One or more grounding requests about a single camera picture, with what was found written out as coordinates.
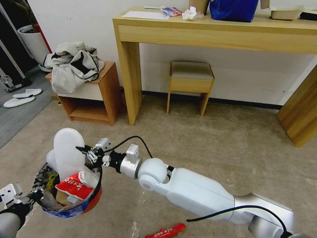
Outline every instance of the beige carpet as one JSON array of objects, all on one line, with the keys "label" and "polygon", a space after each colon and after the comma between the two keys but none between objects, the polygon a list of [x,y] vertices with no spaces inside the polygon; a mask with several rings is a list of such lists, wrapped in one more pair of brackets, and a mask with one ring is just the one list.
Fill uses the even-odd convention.
[{"label": "beige carpet", "polygon": [[[255,192],[292,208],[296,232],[317,233],[317,139],[303,148],[293,146],[276,119],[275,110],[210,103],[203,117],[193,103],[171,102],[146,96],[133,127],[123,109],[113,127],[71,122],[62,107],[52,102],[0,150],[1,186],[19,181],[26,192],[53,148],[55,133],[64,127],[78,130],[88,145],[101,137],[112,144],[141,136],[154,157],[174,167],[185,167],[220,182],[234,195]],[[119,148],[125,152],[131,140]],[[104,169],[103,194],[90,212],[78,217],[49,217],[35,206],[20,238],[143,238],[162,227],[196,215],[174,206],[166,198],[144,192],[137,181]],[[178,237],[252,237],[247,226],[226,221],[189,223]]]}]

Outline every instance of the stool cushion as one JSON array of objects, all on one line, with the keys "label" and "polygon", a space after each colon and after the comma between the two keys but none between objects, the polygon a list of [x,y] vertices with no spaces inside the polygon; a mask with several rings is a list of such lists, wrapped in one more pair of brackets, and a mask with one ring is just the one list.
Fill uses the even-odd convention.
[{"label": "stool cushion", "polygon": [[212,80],[214,75],[208,63],[172,62],[172,78]]}]

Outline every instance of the white plant pot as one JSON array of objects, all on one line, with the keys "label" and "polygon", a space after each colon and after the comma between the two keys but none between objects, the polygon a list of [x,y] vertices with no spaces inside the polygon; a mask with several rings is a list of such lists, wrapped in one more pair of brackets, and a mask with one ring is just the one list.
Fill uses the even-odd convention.
[{"label": "white plant pot", "polygon": [[21,36],[22,40],[26,44],[27,48],[31,52],[33,58],[39,64],[43,64],[45,56],[49,54],[49,50],[42,38],[41,33],[24,33],[28,30],[31,30],[32,25],[23,26],[18,30],[19,35]]}]

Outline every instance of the wooden console table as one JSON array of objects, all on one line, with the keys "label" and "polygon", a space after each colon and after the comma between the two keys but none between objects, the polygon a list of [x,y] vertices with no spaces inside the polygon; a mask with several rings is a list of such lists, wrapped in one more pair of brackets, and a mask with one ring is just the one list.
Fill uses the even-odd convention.
[{"label": "wooden console table", "polygon": [[[130,125],[142,101],[139,43],[317,54],[317,22],[280,21],[255,16],[251,23],[213,20],[184,21],[123,18],[128,11],[159,11],[132,7],[113,18]],[[317,66],[277,114],[287,134],[301,147],[317,134]]]}]

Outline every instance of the black cable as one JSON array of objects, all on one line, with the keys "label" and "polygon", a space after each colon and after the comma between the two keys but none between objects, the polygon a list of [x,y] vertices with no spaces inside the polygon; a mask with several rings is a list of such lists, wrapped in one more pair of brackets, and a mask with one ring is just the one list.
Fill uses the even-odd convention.
[{"label": "black cable", "polygon": [[283,233],[287,232],[284,222],[274,212],[270,211],[267,208],[264,208],[264,207],[261,207],[261,206],[255,206],[255,205],[245,205],[245,206],[229,208],[229,209],[225,209],[225,210],[222,210],[222,211],[219,211],[219,212],[216,212],[216,213],[213,213],[211,215],[204,216],[204,217],[195,218],[195,219],[187,219],[186,221],[187,222],[200,221],[200,220],[204,220],[204,219],[207,219],[207,218],[215,217],[215,216],[220,215],[222,213],[231,212],[231,211],[242,209],[242,208],[258,208],[258,209],[262,209],[264,211],[267,211],[268,213],[271,213],[281,223],[281,225],[283,227]]},{"label": "black cable", "polygon": [[153,156],[151,155],[151,153],[150,153],[150,151],[149,151],[149,148],[147,147],[146,143],[145,143],[144,140],[143,140],[141,137],[139,137],[139,136],[131,136],[131,137],[125,139],[124,141],[120,142],[119,144],[117,144],[117,145],[114,146],[113,148],[111,148],[111,149],[109,149],[109,150],[106,150],[104,153],[107,153],[107,152],[109,152],[109,151],[112,151],[112,150],[118,148],[120,145],[122,145],[123,143],[127,142],[128,140],[130,140],[130,139],[132,139],[132,138],[139,138],[139,139],[143,142],[143,144],[144,144],[144,146],[145,146],[147,152],[149,153],[149,156],[150,156],[151,158],[153,158]]}]

